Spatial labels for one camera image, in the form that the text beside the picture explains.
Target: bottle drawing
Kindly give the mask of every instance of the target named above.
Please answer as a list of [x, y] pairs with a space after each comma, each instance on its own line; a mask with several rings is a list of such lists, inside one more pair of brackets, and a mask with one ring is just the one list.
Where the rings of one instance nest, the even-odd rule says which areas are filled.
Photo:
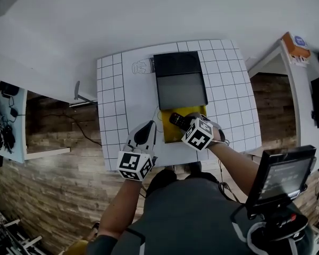
[[155, 73], [154, 58], [142, 59], [132, 64], [132, 72], [134, 74], [151, 74]]

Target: black and white marker cube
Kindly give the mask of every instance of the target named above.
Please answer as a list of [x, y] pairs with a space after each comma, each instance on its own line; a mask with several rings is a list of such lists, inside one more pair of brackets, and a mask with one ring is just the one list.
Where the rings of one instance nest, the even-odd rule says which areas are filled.
[[125, 179], [143, 181], [153, 162], [149, 154], [119, 151], [117, 171]]
[[183, 136], [182, 141], [197, 151], [202, 151], [208, 146], [213, 137], [213, 125], [196, 118]]

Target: monitor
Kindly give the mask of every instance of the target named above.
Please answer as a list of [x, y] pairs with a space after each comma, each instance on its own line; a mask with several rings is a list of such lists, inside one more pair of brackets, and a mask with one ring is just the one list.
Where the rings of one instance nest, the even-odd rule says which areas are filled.
[[296, 199], [311, 173], [315, 151], [313, 146], [265, 150], [246, 201], [248, 216], [274, 211]]
[[200, 73], [169, 75], [157, 78], [159, 108], [173, 109], [207, 105]]

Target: grid pattern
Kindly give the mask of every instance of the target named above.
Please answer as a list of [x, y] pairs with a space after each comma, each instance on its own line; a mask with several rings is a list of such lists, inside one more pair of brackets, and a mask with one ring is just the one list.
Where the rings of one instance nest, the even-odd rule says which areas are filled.
[[[231, 40], [178, 42], [180, 52], [197, 51], [204, 77], [207, 116], [218, 123], [238, 152], [261, 146], [260, 124], [253, 89], [240, 49]], [[213, 158], [204, 150], [198, 159]]]
[[116, 170], [118, 152], [129, 135], [121, 53], [97, 60], [97, 101], [105, 167]]
[[[240, 49], [231, 40], [178, 42], [179, 52], [197, 51], [208, 98], [207, 116], [224, 131], [238, 152], [261, 146], [253, 89]], [[97, 60], [97, 100], [107, 170], [116, 170], [118, 151], [128, 132], [121, 53]], [[198, 160], [213, 159], [205, 149]]]

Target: wrist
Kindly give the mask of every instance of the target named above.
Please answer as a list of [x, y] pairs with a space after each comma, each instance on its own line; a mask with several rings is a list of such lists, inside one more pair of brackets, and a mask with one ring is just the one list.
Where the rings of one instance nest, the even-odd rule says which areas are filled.
[[142, 187], [142, 181], [134, 181], [134, 180], [125, 179], [123, 185], [128, 186], [128, 188], [141, 188]]
[[228, 145], [224, 142], [213, 142], [211, 141], [209, 143], [209, 145], [207, 146], [207, 149], [212, 150], [212, 149], [218, 149], [218, 148], [222, 148], [222, 147], [227, 147]]

